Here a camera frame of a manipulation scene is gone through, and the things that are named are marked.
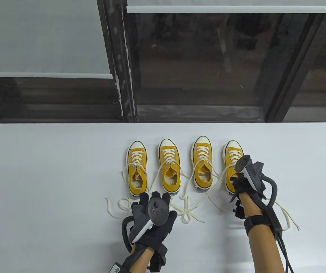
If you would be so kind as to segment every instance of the canvas shoe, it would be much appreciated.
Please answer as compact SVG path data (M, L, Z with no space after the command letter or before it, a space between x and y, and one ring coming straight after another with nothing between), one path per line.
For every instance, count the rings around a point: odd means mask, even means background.
M191 149L194 184L197 190L207 191L212 185L212 146L210 140L199 137Z
M224 160L224 167L230 166L232 164L236 164L236 162L244 155L244 151L241 148L240 144L235 141L229 141L223 151L222 151L222 158ZM235 193L235 189L232 185L232 182L237 178L237 173L235 172L235 167L230 167L226 171L225 175L225 184L226 184L226 191L228 194L233 195Z
M170 195L176 195L181 186L179 153L170 139L164 139L158 146L158 158L162 167L163 188Z
M147 190L147 150L140 141L135 141L128 149L126 163L128 166L128 184L133 198Z

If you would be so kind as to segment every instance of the barcode label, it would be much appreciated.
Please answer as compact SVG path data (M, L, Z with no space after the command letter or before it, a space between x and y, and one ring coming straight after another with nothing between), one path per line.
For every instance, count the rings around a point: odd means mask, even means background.
M118 267L116 264L111 268L109 273L118 273L120 271L120 267Z

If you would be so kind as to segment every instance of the forearm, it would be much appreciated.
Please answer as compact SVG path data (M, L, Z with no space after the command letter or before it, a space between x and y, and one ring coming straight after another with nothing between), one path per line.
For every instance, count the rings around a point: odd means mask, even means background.
M154 250L151 248L148 248L136 261L136 263L130 268L131 273L145 273L147 270L147 266L150 262L150 259L152 258L154 254Z
M263 215L260 208L251 200L249 195L239 195L243 204L245 217ZM249 243L253 256L255 272L283 273L284 268L273 233L268 226L257 225L249 231Z

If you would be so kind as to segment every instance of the roller blind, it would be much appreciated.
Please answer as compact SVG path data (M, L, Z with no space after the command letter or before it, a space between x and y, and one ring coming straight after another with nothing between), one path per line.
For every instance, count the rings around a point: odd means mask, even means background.
M0 0L0 76L112 78L96 0Z
M128 0L128 13L326 13L326 0Z

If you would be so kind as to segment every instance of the hand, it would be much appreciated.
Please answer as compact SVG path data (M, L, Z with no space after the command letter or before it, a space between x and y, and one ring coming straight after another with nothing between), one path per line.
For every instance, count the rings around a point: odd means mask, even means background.
M261 181L260 189L253 189L253 187L250 185L249 181L244 177L243 174L238 174L238 177L232 182L234 188L235 188L235 194L233 195L231 202L238 197L240 199L239 195L241 193L249 193L252 197L261 199L266 199L264 196L264 190L265 185L263 181Z
M157 191L154 191L152 193L152 196L150 199L158 197L160 198L160 193ZM139 205L143 205L144 209L149 203L149 195L147 193L141 193L140 194L140 201ZM162 200L166 202L169 206L169 202L171 200L171 196L168 193L164 193L162 195ZM132 211L133 207L135 205L138 205L138 202L134 202L131 205ZM153 226L150 230L147 230L142 237L136 242L136 244L141 244L146 247L152 248L154 251L158 251L160 245L164 241L164 239L167 237L168 233L171 233L172 228L173 228L173 223L177 218L177 212L176 211L171 211L169 212L169 216L167 221L162 225L162 226Z

